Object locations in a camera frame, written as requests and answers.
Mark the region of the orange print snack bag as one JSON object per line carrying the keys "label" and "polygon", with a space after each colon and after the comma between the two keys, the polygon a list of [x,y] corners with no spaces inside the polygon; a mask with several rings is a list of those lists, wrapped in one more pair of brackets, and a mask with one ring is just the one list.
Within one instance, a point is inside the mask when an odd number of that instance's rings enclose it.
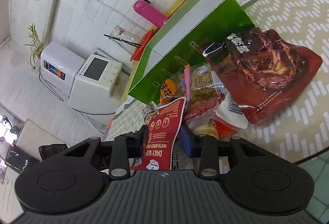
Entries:
{"label": "orange print snack bag", "polygon": [[176,99],[176,84],[171,79],[165,80],[161,85],[160,104],[166,105]]}

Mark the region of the cookie bag pink zipper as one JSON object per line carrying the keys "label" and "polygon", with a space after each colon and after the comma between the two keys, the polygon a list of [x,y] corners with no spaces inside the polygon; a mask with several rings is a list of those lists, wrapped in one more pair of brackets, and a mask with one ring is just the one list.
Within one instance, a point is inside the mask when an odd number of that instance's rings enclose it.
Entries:
{"label": "cookie bag pink zipper", "polygon": [[176,99],[186,97],[184,114],[203,101],[219,94],[228,94],[227,88],[208,63],[189,67],[189,73],[190,77],[186,79],[185,70],[181,69],[170,78],[176,84]]}

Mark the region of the red daily nuts pouch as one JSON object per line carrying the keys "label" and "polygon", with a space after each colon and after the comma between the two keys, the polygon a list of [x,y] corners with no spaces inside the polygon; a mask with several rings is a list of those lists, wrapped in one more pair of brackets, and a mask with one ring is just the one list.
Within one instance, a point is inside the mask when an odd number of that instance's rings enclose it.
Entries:
{"label": "red daily nuts pouch", "polygon": [[143,156],[134,158],[131,171],[170,170],[172,151],[182,123],[186,97],[158,107],[157,111],[146,117],[148,136],[143,146]]}

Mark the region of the dark red meat pouch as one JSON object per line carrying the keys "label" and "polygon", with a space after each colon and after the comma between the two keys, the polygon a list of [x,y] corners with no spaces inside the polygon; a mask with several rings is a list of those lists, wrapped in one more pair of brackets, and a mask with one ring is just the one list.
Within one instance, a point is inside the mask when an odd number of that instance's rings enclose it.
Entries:
{"label": "dark red meat pouch", "polygon": [[322,65],[322,58],[307,47],[258,27],[232,33],[221,43],[205,43],[199,50],[255,126],[290,105]]}

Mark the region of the black chopsticks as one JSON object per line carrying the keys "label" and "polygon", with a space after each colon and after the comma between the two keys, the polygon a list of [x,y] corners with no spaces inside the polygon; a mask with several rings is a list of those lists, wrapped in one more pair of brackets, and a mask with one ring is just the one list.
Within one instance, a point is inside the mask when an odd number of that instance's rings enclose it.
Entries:
{"label": "black chopsticks", "polygon": [[117,42],[123,42],[125,44],[128,44],[130,46],[134,46],[136,48],[140,48],[142,45],[139,44],[139,43],[135,43],[135,42],[130,42],[128,40],[124,40],[124,39],[121,39],[121,38],[117,38],[117,37],[113,37],[113,36],[110,36],[110,35],[107,35],[107,34],[104,34],[105,37],[109,38],[109,39],[112,39],[112,40],[115,40]]}

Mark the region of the white water purifier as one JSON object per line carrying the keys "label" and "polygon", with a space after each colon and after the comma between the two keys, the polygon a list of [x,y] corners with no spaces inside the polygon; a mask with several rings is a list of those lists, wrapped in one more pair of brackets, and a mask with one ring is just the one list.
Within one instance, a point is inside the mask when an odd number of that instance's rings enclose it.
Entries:
{"label": "white water purifier", "polygon": [[52,41],[41,53],[41,75],[67,96],[85,59]]}

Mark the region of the pink thermos bottle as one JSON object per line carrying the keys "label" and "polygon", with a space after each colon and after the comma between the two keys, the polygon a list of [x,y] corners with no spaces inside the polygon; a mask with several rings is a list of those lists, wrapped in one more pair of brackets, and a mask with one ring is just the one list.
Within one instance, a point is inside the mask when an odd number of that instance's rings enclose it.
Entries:
{"label": "pink thermos bottle", "polygon": [[149,0],[137,0],[133,5],[133,9],[157,28],[163,27],[168,21],[168,17],[152,6]]}

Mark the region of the red plastic basket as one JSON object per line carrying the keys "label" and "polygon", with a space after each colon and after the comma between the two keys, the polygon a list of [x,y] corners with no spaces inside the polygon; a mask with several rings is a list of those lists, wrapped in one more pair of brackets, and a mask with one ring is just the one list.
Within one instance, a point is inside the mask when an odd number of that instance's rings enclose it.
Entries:
{"label": "red plastic basket", "polygon": [[135,50],[135,52],[132,54],[130,61],[140,61],[142,54],[144,52],[144,49],[147,45],[147,43],[152,39],[154,36],[154,30],[150,29],[145,33],[142,37],[142,40],[140,41],[140,47]]}

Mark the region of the bread bun packet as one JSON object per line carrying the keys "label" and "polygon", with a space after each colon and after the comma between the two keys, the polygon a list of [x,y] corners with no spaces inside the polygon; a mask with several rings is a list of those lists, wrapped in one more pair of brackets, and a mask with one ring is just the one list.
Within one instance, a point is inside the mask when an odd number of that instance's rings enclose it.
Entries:
{"label": "bread bun packet", "polygon": [[219,117],[215,117],[210,119],[193,119],[189,122],[188,127],[196,136],[210,135],[220,139],[244,131],[248,125],[249,122],[246,120],[229,123]]}

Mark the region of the potted green plant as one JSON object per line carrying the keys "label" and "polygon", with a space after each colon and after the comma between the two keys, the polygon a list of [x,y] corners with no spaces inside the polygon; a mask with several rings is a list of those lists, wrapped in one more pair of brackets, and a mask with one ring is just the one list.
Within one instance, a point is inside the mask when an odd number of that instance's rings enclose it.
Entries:
{"label": "potted green plant", "polygon": [[24,46],[30,47],[31,52],[29,62],[32,69],[39,70],[41,53],[45,48],[45,44],[42,40],[40,40],[38,32],[36,30],[36,25],[34,23],[28,26],[28,37],[30,39],[30,42],[24,44]]}

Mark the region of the white water dispenser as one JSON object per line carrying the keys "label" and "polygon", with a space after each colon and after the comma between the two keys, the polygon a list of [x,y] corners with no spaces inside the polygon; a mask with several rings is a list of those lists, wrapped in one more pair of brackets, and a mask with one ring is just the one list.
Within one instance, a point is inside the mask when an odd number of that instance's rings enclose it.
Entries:
{"label": "white water dispenser", "polygon": [[91,54],[77,73],[68,105],[91,116],[114,114],[122,90],[123,64],[97,54]]}

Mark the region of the green cardboard box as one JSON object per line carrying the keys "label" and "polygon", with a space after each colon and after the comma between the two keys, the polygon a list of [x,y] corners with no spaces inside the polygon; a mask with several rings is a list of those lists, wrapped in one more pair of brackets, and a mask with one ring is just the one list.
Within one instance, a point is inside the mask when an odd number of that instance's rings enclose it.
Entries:
{"label": "green cardboard box", "polygon": [[253,25],[236,0],[187,0],[147,43],[128,95],[145,104],[158,103],[166,79],[187,64],[205,63],[200,46],[222,42]]}

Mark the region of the small brown jelly packet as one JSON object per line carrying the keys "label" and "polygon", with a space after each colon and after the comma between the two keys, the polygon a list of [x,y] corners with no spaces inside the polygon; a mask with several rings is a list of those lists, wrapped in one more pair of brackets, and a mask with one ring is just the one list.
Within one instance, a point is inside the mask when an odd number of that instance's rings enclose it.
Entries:
{"label": "small brown jelly packet", "polygon": [[147,103],[144,109],[142,110],[144,123],[148,124],[150,120],[153,118],[153,116],[157,113],[157,111],[158,111],[158,107],[153,101]]}

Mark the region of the red stick snack packet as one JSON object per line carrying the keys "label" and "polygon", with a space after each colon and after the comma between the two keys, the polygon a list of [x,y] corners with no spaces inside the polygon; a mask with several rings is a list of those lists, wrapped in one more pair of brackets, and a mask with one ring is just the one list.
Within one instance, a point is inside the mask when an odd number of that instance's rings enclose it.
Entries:
{"label": "red stick snack packet", "polygon": [[196,117],[199,117],[208,111],[215,110],[224,99],[225,99],[225,95],[219,94],[216,97],[212,97],[211,99],[203,101],[202,103],[193,107],[192,109],[190,109],[184,114],[183,118],[185,122],[194,119]]}

